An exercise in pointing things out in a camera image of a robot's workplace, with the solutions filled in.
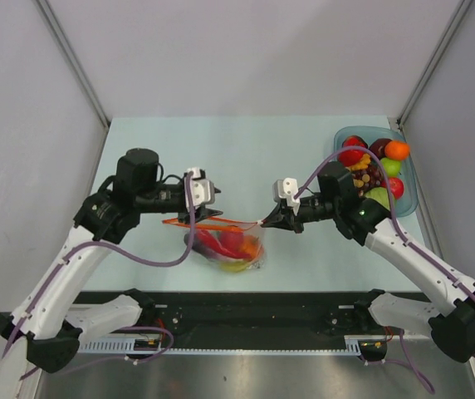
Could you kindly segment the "red chili pepper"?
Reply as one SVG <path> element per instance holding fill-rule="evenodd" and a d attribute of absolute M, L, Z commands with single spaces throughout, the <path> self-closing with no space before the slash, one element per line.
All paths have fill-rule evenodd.
<path fill-rule="evenodd" d="M 210 252 L 229 258 L 233 256 L 233 253 L 224 248 L 209 231 L 203 229 L 195 232 L 193 249 L 198 253 Z"/>

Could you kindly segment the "red tomato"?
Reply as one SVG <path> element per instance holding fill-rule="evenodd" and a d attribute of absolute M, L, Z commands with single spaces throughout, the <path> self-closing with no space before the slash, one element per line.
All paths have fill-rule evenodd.
<path fill-rule="evenodd" d="M 237 252 L 243 243 L 243 233 L 235 231 L 223 231 L 218 236 L 220 244 L 229 251 Z"/>

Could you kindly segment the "clear zip bag orange zipper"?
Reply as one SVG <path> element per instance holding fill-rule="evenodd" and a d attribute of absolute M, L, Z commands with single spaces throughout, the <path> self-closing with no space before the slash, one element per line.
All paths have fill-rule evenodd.
<path fill-rule="evenodd" d="M 210 217 L 196 223 L 191 251 L 214 268 L 243 273 L 263 267 L 267 256 L 263 236 L 262 221 Z"/>

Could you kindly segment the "yellow starfruit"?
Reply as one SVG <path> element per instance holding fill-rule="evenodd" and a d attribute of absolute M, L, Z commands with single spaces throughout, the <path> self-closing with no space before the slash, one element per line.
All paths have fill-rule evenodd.
<path fill-rule="evenodd" d="M 241 273 L 250 269 L 248 262 L 220 263 L 220 269 L 228 273 Z"/>

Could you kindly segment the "orange pumpkin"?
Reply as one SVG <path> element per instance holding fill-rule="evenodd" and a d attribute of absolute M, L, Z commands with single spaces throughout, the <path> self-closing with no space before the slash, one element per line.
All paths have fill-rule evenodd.
<path fill-rule="evenodd" d="M 262 252 L 261 240 L 253 235 L 245 235 L 239 251 L 244 258 L 254 259 Z"/>

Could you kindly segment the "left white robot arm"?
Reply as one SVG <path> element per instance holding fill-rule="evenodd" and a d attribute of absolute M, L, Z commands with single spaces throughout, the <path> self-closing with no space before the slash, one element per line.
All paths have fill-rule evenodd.
<path fill-rule="evenodd" d="M 156 262 L 134 256 L 120 242 L 136 228 L 142 214 L 176 214 L 191 229 L 217 210 L 210 209 L 219 190 L 204 170 L 193 167 L 169 184 L 159 155 L 134 148 L 119 158 L 115 173 L 85 198 L 59 254 L 27 298 L 12 312 L 0 312 L 0 336 L 10 349 L 25 345 L 25 359 L 44 372 L 68 365 L 80 346 L 109 333 L 154 326 L 154 300 L 132 288 L 87 313 L 71 316 L 69 308 L 97 266 L 112 252 L 138 264 L 171 268 L 181 264 L 193 245 L 176 260 Z"/>

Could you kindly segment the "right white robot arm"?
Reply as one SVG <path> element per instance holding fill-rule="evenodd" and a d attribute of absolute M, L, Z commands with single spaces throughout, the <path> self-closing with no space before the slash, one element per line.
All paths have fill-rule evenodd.
<path fill-rule="evenodd" d="M 329 162 L 315 173 L 318 192 L 298 195 L 293 178 L 273 185 L 276 206 L 263 228 L 301 233 L 305 224 L 331 219 L 347 239 L 394 265 L 426 296 L 426 301 L 400 298 L 374 289 L 356 304 L 355 325 L 363 333 L 382 326 L 429 337 L 456 362 L 475 357 L 475 279 L 423 248 L 375 199 L 358 194 L 350 172 Z"/>

